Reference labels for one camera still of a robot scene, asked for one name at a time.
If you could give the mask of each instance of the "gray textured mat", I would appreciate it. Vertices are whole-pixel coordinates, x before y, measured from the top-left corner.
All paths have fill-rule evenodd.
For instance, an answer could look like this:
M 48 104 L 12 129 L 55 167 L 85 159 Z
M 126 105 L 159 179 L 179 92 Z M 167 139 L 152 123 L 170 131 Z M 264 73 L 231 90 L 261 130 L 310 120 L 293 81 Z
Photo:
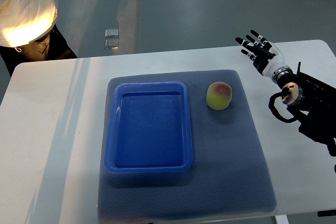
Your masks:
M 103 165 L 114 88 L 129 82 L 182 81 L 188 87 L 194 162 L 179 174 L 114 175 Z M 233 98 L 224 111 L 205 102 L 208 86 L 225 81 Z M 142 223 L 270 212 L 276 199 L 243 86 L 233 70 L 150 74 L 112 79 L 106 98 L 98 193 L 101 223 Z

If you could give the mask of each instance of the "peach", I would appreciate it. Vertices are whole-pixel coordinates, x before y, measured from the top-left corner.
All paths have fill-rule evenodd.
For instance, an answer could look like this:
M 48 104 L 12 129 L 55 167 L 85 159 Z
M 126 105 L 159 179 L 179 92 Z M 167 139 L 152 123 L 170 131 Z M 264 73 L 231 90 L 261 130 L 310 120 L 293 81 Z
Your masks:
M 213 110 L 226 109 L 232 99 L 232 88 L 229 84 L 217 81 L 212 83 L 206 92 L 206 104 Z

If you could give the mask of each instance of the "gray floor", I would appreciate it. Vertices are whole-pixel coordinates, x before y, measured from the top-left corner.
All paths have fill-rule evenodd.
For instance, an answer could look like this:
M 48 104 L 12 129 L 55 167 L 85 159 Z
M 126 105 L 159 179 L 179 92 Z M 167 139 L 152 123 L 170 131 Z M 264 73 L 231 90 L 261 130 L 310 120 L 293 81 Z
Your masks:
M 57 26 L 80 58 L 235 46 L 251 29 L 273 42 L 321 39 L 336 54 L 335 11 L 336 0 L 59 0 Z M 119 50 L 104 48 L 107 28 L 119 28 Z M 2 60 L 0 75 L 2 101 L 10 80 Z M 336 223 L 317 213 L 288 219 Z

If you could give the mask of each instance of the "robotic hand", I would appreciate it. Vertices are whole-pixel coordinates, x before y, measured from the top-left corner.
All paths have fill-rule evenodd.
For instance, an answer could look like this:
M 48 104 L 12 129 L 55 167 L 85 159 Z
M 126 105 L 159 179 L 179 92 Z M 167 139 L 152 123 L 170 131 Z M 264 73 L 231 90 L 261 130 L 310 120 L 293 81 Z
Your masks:
M 299 132 L 325 144 L 331 156 L 336 156 L 336 89 L 300 72 L 299 62 L 297 73 L 284 63 L 280 50 L 265 37 L 251 30 L 257 40 L 247 35 L 249 41 L 236 38 L 236 41 L 248 51 L 242 49 L 258 72 L 269 77 L 281 88 L 281 92 L 271 96 L 269 108 L 272 114 L 285 123 L 298 120 L 301 125 Z M 275 99 L 281 97 L 287 110 L 293 115 L 291 119 L 282 117 L 274 106 Z

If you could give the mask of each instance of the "blue plastic tray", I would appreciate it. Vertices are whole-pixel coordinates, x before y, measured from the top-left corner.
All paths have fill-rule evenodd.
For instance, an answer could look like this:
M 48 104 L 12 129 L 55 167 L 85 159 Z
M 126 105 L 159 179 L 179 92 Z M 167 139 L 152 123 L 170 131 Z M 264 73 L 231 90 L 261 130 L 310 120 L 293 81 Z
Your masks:
M 115 88 L 104 156 L 109 172 L 183 172 L 192 161 L 184 83 L 124 83 Z

